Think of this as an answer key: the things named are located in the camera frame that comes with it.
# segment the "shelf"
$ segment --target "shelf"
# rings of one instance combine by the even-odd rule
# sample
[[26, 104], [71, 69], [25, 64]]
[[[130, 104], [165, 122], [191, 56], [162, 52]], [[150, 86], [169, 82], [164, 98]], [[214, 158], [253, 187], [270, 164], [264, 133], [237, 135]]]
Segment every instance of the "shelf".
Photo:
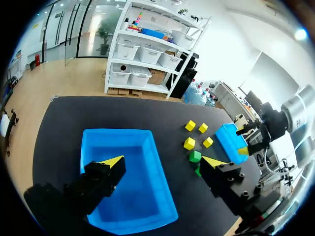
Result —
[[115, 52], [111, 62], [112, 63], [127, 64], [127, 65], [138, 65], [138, 66], [142, 66], [142, 67], [146, 67], [146, 68], [151, 68], [151, 69], [155, 69], [155, 70], [165, 71], [167, 73], [172, 73], [174, 75], [178, 75], [179, 74], [178, 71], [165, 68], [165, 67], [161, 66], [158, 62], [155, 65], [154, 64], [144, 63], [144, 62], [139, 60], [137, 55], [134, 57], [133, 60], [125, 60], [125, 59], [118, 59], [117, 58], [117, 52]]
[[135, 36], [135, 37], [139, 37], [139, 38], [145, 38], [145, 39], [148, 39], [148, 40], [152, 40], [154, 42], [157, 42], [157, 43], [161, 43], [161, 44], [164, 44], [170, 48], [176, 48], [177, 50], [181, 51], [181, 52], [185, 52], [187, 54], [190, 53], [189, 50], [185, 49], [185, 48], [182, 48], [174, 43], [170, 43], [170, 42], [167, 42], [163, 39], [160, 39], [160, 38], [155, 38], [153, 36], [149, 36], [149, 35], [146, 35], [146, 34], [142, 34], [142, 33], [138, 33], [138, 32], [132, 32], [132, 31], [127, 31], [127, 30], [119, 30], [118, 31], [119, 34], [123, 34], [123, 35], [130, 35], [130, 36]]
[[197, 29], [202, 30], [202, 27], [198, 25], [196, 22], [190, 20], [190, 18], [184, 15], [180, 15], [175, 11], [169, 10], [153, 2], [142, 1], [142, 0], [132, 0], [132, 7], [154, 12], [162, 16], [168, 17], [174, 21], [177, 21], [187, 27], [192, 27], [192, 28], [197, 28]]
[[110, 83], [109, 78], [109, 88], [120, 88], [120, 89], [135, 89], [135, 90], [143, 90], [143, 91], [150, 91], [150, 92], [160, 92], [168, 94], [168, 89], [164, 84], [161, 85], [153, 85], [153, 84], [146, 84], [144, 87], [139, 86], [132, 86], [130, 81], [126, 85], [115, 85]]

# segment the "green cube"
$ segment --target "green cube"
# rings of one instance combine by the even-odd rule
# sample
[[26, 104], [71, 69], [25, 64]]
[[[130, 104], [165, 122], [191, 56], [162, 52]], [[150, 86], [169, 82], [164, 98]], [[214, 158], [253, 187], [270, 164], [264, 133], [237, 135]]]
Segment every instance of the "green cube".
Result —
[[201, 153], [198, 151], [192, 151], [189, 155], [189, 161], [199, 162], [201, 160]]
[[197, 167], [197, 169], [195, 170], [196, 174], [201, 177], [201, 174], [200, 174], [200, 166]]

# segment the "blue plastic bin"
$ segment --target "blue plastic bin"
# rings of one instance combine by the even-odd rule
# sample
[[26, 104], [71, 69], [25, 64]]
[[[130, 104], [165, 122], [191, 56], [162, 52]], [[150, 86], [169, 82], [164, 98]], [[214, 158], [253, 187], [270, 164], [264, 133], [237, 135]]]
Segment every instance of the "blue plastic bin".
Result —
[[81, 173], [91, 161], [124, 155], [126, 173], [111, 197], [104, 197], [89, 223], [118, 235], [152, 230], [178, 218], [151, 131], [86, 129]]
[[237, 127], [234, 123], [227, 123], [217, 130], [216, 136], [230, 161], [239, 165], [247, 160], [248, 155], [240, 155], [238, 149], [246, 147], [247, 143], [242, 135], [236, 134], [236, 131]]
[[142, 29], [142, 33], [149, 35], [149, 36], [153, 36], [155, 38], [160, 38], [160, 39], [163, 39], [163, 37], [164, 37], [164, 33], [157, 32], [157, 31], [154, 31], [151, 29]]

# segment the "white shelving unit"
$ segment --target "white shelving unit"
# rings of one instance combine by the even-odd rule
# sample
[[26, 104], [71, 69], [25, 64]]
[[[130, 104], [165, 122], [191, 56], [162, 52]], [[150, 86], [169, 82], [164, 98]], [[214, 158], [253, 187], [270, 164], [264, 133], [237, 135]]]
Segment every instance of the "white shelving unit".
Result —
[[[122, 22], [125, 20], [128, 12], [133, 8], [141, 9], [142, 11], [146, 11], [148, 13], [152, 12], [152, 13], [160, 15], [161, 17], [169, 18], [169, 19], [171, 19], [171, 21], [177, 22], [177, 24], [180, 23], [181, 25], [184, 26], [185, 32], [187, 32], [190, 28], [196, 28], [197, 30], [200, 31], [200, 35], [197, 38], [193, 47], [190, 50], [187, 50], [187, 49], [182, 48], [182, 47], [180, 47], [174, 43], [167, 42], [163, 39], [155, 38], [155, 37], [141, 34], [138, 32], [120, 30]], [[177, 12], [169, 10], [169, 9], [162, 7], [160, 5], [157, 5], [155, 3], [145, 1], [145, 0], [128, 0], [127, 3], [125, 4], [125, 7], [124, 7], [121, 15], [120, 15], [120, 18], [119, 18], [117, 26], [116, 26], [115, 33], [113, 35], [113, 40], [111, 43], [110, 52], [109, 52], [108, 61], [107, 61], [104, 92], [107, 93], [108, 88], [136, 89], [136, 90], [165, 93], [165, 94], [167, 94], [166, 98], [168, 99], [170, 97], [172, 91], [174, 90], [177, 82], [179, 81], [184, 69], [186, 68], [196, 46], [198, 45], [200, 39], [202, 38], [204, 32], [207, 30], [210, 23], [211, 23], [211, 17], [209, 18], [207, 23], [202, 27], [202, 26], [198, 25], [196, 22], [192, 21], [189, 17], [186, 17], [184, 15], [180, 15]], [[118, 59], [117, 58], [117, 52], [116, 52], [116, 44], [117, 44], [117, 38], [120, 35], [123, 35], [125, 38], [128, 38], [129, 36], [132, 38], [138, 37], [138, 38], [141, 38], [142, 40], [147, 40], [148, 43], [150, 41], [151, 42], [153, 41], [154, 43], [160, 44], [161, 46], [176, 49], [180, 52], [185, 52], [188, 54], [188, 57], [184, 61], [184, 64], [183, 64], [180, 71], [175, 71], [175, 70], [165, 68], [165, 67], [161, 66], [159, 63], [157, 63], [157, 64], [143, 63], [138, 59], [137, 55], [135, 56], [134, 60]], [[123, 64], [128, 64], [128, 65], [137, 65], [137, 66], [142, 66], [142, 67], [146, 67], [146, 68], [152, 68], [152, 69], [156, 69], [156, 70], [160, 70], [160, 71], [165, 71], [165, 72], [167, 72], [167, 74], [166, 74], [164, 81], [161, 85], [146, 84], [144, 87], [137, 87], [137, 86], [132, 86], [130, 84], [130, 82], [128, 82], [126, 85], [116, 85], [116, 84], [109, 83], [111, 63], [123, 63]], [[168, 79], [172, 80], [170, 90], [165, 85]]]

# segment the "wooden floor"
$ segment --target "wooden floor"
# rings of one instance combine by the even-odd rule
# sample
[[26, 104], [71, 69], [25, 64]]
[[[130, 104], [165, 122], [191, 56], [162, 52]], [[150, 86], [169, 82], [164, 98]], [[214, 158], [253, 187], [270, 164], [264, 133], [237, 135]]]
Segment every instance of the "wooden floor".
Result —
[[[37, 133], [53, 95], [58, 96], [108, 96], [104, 94], [104, 78], [107, 59], [75, 59], [68, 66], [64, 61], [52, 61], [25, 71], [14, 88], [6, 110], [13, 108], [19, 123], [12, 129], [10, 137], [10, 157], [6, 163], [16, 186], [22, 196], [32, 186], [33, 153]], [[144, 92], [141, 98], [165, 99], [166, 94]]]

